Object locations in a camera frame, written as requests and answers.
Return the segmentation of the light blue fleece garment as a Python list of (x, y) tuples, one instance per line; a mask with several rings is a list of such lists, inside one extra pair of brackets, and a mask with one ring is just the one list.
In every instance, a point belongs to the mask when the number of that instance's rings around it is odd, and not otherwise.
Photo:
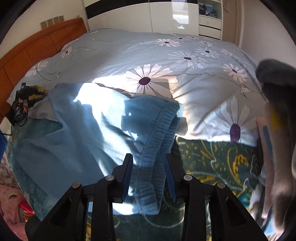
[(131, 181), (116, 214), (159, 213), (164, 160), (183, 107), (151, 95), (133, 97), (95, 83), (60, 83), (49, 101), (61, 125), (44, 134), (27, 123), (11, 141), (9, 161), (21, 190), (43, 219), (74, 182), (96, 183), (133, 156)]

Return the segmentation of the olive knitted sweater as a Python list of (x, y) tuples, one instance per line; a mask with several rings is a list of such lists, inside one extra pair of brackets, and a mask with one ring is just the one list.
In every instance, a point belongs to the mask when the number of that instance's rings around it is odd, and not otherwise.
[(49, 92), (48, 90), (39, 85), (34, 85), (34, 87), (36, 87), (36, 90), (38, 91), (37, 95), (47, 95)]

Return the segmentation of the orange wooden headboard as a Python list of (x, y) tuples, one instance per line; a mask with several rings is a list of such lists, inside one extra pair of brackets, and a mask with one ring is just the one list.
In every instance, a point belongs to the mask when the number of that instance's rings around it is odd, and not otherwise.
[(6, 100), (27, 71), (86, 32), (82, 18), (64, 21), (31, 35), (1, 58), (1, 119), (10, 109)]

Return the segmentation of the pink clothing pile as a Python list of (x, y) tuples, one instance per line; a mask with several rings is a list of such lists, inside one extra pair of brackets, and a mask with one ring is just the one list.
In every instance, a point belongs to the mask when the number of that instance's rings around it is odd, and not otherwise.
[(7, 158), (3, 156), (1, 159), (1, 217), (17, 238), (28, 240), (25, 232), (24, 209), (19, 207), (22, 202), (25, 205), (28, 204)]

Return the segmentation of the teal floral plush blanket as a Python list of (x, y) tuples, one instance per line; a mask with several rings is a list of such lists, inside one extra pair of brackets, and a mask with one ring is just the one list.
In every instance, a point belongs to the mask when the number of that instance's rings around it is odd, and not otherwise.
[[(48, 120), (30, 119), (16, 128), (1, 160), (1, 184), (21, 189), (38, 218), (43, 219), (56, 204), (13, 159), (19, 141), (36, 139), (55, 132), (61, 125)], [(261, 195), (258, 176), (261, 171), (260, 148), (230, 142), (207, 142), (175, 138), (171, 154), (188, 174), (201, 182), (224, 182), (242, 204), (255, 214)], [(118, 240), (180, 240), (185, 207), (172, 201), (164, 191), (158, 215), (115, 215)]]

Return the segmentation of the light blue floral duvet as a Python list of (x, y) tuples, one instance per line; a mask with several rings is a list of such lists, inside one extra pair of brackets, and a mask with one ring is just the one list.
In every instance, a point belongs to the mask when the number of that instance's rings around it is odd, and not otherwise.
[(67, 43), (21, 75), (52, 89), (94, 82), (130, 94), (172, 98), (184, 107), (188, 140), (255, 146), (264, 98), (257, 62), (236, 45), (202, 36), (98, 29)]

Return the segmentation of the grey fuzzy garment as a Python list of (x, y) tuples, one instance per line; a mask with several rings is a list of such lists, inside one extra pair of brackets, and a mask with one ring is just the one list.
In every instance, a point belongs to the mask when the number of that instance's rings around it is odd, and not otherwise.
[(295, 68), (275, 59), (262, 60), (255, 72), (267, 99), (264, 117), (273, 149), (271, 188), (274, 227), (284, 233), (295, 201)]

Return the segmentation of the white and black wardrobe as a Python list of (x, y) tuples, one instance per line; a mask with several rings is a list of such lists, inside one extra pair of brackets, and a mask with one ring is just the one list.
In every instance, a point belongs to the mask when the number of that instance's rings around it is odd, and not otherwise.
[(222, 1), (84, 1), (90, 30), (190, 34), (222, 38)]

